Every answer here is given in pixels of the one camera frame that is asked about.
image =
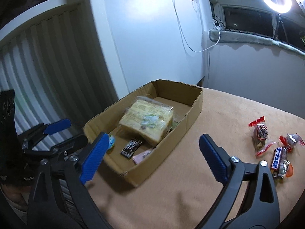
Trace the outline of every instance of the light stand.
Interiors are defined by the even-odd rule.
[[[273,39],[275,40],[277,38],[277,36],[279,34],[280,25],[282,25],[282,28],[284,30],[284,34],[285,34],[285,37],[286,37],[286,42],[287,42],[287,44],[289,44],[289,40],[288,40],[288,37],[287,37],[286,29],[285,29],[281,14],[279,14],[279,20],[278,20],[278,23],[277,23],[277,26],[276,26],[276,30],[275,30]]]

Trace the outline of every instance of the tan tabletop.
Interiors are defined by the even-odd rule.
[[[202,156],[198,140],[208,133],[230,156],[243,162],[269,164],[274,148],[256,159],[248,123],[265,116],[269,138],[298,133],[305,137],[305,120],[258,102],[204,89],[203,109],[198,119],[161,166],[138,188],[101,164],[87,183],[97,207],[112,227],[192,229],[204,217],[222,189]],[[294,175],[277,185],[281,221],[292,210],[305,188],[305,148],[288,156]],[[243,199],[246,183],[228,219],[234,218]]]

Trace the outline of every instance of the blue rubber pad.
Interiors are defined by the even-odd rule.
[[[95,172],[100,166],[103,157],[109,147],[109,135],[105,133],[102,138],[97,142],[96,146],[91,151],[90,155],[86,158],[82,165],[82,174],[80,182],[85,184],[87,181],[92,180]]]
[[[199,139],[199,148],[206,162],[208,163],[216,181],[226,185],[228,182],[226,165],[205,135],[202,135]]]
[[[64,119],[55,123],[50,124],[44,131],[44,134],[53,135],[59,131],[67,129],[71,126],[71,121],[69,119]]]

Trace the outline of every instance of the open cardboard box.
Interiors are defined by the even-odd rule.
[[[118,127],[118,123],[126,108],[130,107],[137,96],[146,96],[156,101],[173,106],[177,127],[157,145],[157,147],[139,164],[128,160],[120,152],[133,138]],[[117,174],[137,187],[165,160],[178,142],[193,125],[202,110],[202,88],[166,80],[150,82],[126,97],[117,101],[99,115],[92,118],[84,127],[84,133],[90,143],[101,131],[114,135],[115,144],[103,160]],[[135,154],[139,154],[151,146],[143,143]]]

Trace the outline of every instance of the bread in plastic packaging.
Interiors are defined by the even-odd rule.
[[[156,146],[170,131],[173,117],[173,107],[138,96],[119,125],[124,130],[142,136],[152,146]]]

